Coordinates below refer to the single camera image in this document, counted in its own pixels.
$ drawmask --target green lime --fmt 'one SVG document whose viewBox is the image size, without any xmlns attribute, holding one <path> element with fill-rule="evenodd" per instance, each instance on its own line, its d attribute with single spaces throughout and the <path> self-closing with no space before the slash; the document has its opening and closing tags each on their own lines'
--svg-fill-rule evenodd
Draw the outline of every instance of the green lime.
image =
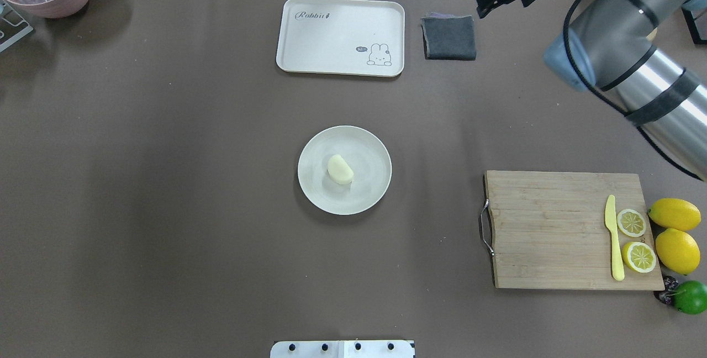
<svg viewBox="0 0 707 358">
<path fill-rule="evenodd" d="M 707 310 L 707 286 L 699 281 L 688 281 L 675 289 L 675 308 L 686 314 Z"/>
</svg>

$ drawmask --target lemon slice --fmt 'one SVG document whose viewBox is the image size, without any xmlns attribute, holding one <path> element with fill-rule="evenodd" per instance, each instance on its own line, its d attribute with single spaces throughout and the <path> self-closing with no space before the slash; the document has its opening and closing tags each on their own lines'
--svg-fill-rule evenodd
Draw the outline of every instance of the lemon slice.
<svg viewBox="0 0 707 358">
<path fill-rule="evenodd" d="M 628 236 L 636 237 L 646 233 L 646 220 L 639 212 L 633 209 L 621 210 L 616 216 L 616 222 L 619 223 L 621 232 Z"/>
<path fill-rule="evenodd" d="M 646 243 L 626 243 L 624 248 L 621 249 L 621 256 L 624 258 L 626 265 L 634 271 L 645 274 L 656 268 L 656 253 Z"/>
</svg>

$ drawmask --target white tray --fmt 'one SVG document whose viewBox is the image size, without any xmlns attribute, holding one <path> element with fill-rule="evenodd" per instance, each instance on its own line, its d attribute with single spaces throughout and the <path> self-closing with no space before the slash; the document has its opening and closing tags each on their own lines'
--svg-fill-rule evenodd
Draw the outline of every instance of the white tray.
<svg viewBox="0 0 707 358">
<path fill-rule="evenodd" d="M 288 0 L 277 65 L 288 72 L 396 76 L 404 66 L 404 31 L 398 3 Z"/>
</svg>

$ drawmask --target potato piece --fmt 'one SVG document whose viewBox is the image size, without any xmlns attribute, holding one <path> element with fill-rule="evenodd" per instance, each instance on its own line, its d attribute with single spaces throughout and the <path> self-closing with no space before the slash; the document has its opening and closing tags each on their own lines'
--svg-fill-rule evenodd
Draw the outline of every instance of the potato piece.
<svg viewBox="0 0 707 358">
<path fill-rule="evenodd" d="M 354 171 L 352 171 L 349 164 L 347 164 L 344 158 L 339 154 L 329 158 L 326 171 L 329 172 L 329 177 L 331 177 L 336 184 L 346 185 L 354 179 Z"/>
</svg>

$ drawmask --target cable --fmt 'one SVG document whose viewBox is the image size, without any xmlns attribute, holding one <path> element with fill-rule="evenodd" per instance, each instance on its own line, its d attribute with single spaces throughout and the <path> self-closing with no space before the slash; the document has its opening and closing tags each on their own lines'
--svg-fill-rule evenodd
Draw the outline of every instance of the cable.
<svg viewBox="0 0 707 358">
<path fill-rule="evenodd" d="M 621 107 L 619 107 L 619 106 L 617 106 L 616 104 L 612 103 L 612 101 L 610 101 L 608 98 L 606 98 L 603 94 L 599 93 L 599 90 L 598 90 L 595 86 L 593 86 L 593 84 L 591 84 L 591 83 L 586 79 L 586 77 L 584 76 L 584 74 L 581 72 L 581 70 L 580 70 L 579 67 L 577 66 L 577 63 L 575 62 L 574 56 L 572 55 L 572 52 L 571 52 L 571 50 L 570 50 L 570 33 L 569 33 L 569 31 L 570 31 L 570 20 L 571 20 L 571 18 L 572 18 L 572 14 L 575 12 L 575 10 L 577 9 L 577 7 L 579 6 L 579 3 L 580 3 L 581 1 L 582 1 L 582 0 L 575 0 L 574 3 L 572 3 L 572 6 L 570 6 L 570 9 L 567 11 L 567 16 L 565 16 L 565 20 L 564 20 L 564 22 L 563 22 L 563 24 L 562 24 L 562 39 L 563 39 L 563 42 L 564 42 L 564 45 L 565 45 L 565 53 L 567 54 L 567 59 L 570 61 L 570 65 L 572 66 L 572 69 L 575 71 L 575 73 L 577 74 L 577 76 L 580 78 L 580 80 L 582 81 L 582 83 L 584 84 L 584 86 L 586 86 L 586 88 L 589 89 L 589 91 L 591 91 L 595 96 L 597 96 L 599 99 L 601 99 L 601 101 L 603 101 L 604 103 L 606 103 L 606 104 L 608 104 L 609 106 L 611 106 L 611 108 L 614 108 L 617 112 L 619 112 L 619 113 L 622 114 L 623 116 L 626 116 L 626 115 L 628 114 L 627 111 L 624 111 Z M 642 136 L 644 139 L 646 139 L 647 143 L 648 143 L 656 152 L 658 152 L 658 154 L 659 154 L 663 159 L 665 159 L 665 161 L 667 161 L 667 162 L 668 162 L 669 164 L 671 164 L 672 166 L 676 167 L 677 170 L 679 170 L 679 171 L 681 171 L 681 172 L 684 172 L 684 174 L 689 175 L 690 177 L 701 181 L 701 179 L 700 179 L 700 177 L 698 177 L 698 175 L 696 175 L 696 174 L 694 174 L 693 172 L 691 172 L 691 171 L 685 169 L 685 167 L 681 166 L 680 164 L 678 164 L 677 162 L 675 162 L 671 157 L 667 156 L 667 154 L 665 154 L 665 152 L 662 151 L 662 149 L 660 149 L 660 148 L 657 146 L 656 142 L 654 142 L 654 141 L 651 139 L 651 137 L 646 133 L 646 131 L 645 131 L 642 127 L 637 126 L 637 127 L 636 127 L 636 130 L 639 131 L 639 134 L 641 134 L 641 136 Z"/>
</svg>

